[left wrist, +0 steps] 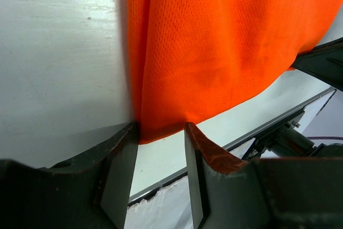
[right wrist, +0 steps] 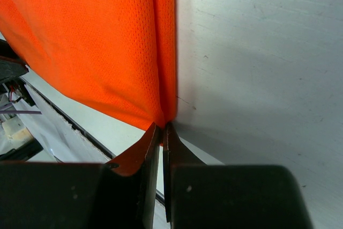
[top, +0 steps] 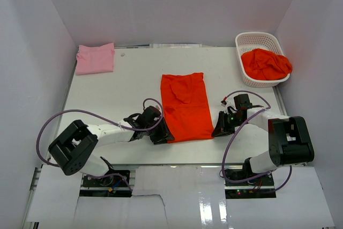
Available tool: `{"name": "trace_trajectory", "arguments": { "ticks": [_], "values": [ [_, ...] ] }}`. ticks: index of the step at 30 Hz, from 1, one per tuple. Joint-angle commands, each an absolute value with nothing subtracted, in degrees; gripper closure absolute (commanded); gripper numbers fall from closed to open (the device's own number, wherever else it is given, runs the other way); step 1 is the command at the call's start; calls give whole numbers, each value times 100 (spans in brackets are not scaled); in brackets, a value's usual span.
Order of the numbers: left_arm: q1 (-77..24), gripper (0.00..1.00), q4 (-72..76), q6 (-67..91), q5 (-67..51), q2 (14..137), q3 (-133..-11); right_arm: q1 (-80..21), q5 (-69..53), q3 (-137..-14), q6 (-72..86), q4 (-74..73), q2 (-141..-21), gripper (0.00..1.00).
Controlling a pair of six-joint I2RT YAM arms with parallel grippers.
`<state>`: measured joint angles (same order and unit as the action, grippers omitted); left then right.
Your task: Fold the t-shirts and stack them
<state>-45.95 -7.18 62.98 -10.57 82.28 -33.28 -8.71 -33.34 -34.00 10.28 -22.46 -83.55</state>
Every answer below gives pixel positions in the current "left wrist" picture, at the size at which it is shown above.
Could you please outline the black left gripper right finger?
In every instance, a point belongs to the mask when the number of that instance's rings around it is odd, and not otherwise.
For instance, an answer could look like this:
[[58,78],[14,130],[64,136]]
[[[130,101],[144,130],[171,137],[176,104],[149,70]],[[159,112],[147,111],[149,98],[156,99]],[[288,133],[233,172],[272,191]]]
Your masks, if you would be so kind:
[[194,228],[270,228],[253,165],[208,139],[191,122],[184,127]]

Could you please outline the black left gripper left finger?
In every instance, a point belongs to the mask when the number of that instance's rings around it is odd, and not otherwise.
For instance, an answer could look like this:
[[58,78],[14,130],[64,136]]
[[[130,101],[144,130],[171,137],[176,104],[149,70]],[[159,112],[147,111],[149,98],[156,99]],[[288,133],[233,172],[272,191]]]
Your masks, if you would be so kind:
[[50,168],[1,160],[1,228],[123,228],[139,126]]

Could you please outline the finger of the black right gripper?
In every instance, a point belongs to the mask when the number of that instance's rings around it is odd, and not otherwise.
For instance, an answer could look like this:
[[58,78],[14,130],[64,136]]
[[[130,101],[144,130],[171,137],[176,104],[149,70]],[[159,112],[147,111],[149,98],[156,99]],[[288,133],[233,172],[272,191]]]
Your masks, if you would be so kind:
[[292,68],[311,75],[342,91],[343,87],[342,38],[319,45],[298,54]]

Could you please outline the orange t shirt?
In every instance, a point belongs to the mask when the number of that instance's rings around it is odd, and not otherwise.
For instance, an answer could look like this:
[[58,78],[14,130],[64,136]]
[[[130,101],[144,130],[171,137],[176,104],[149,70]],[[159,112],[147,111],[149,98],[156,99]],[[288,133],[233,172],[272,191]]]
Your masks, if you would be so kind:
[[140,143],[260,94],[312,50],[342,0],[127,0]]

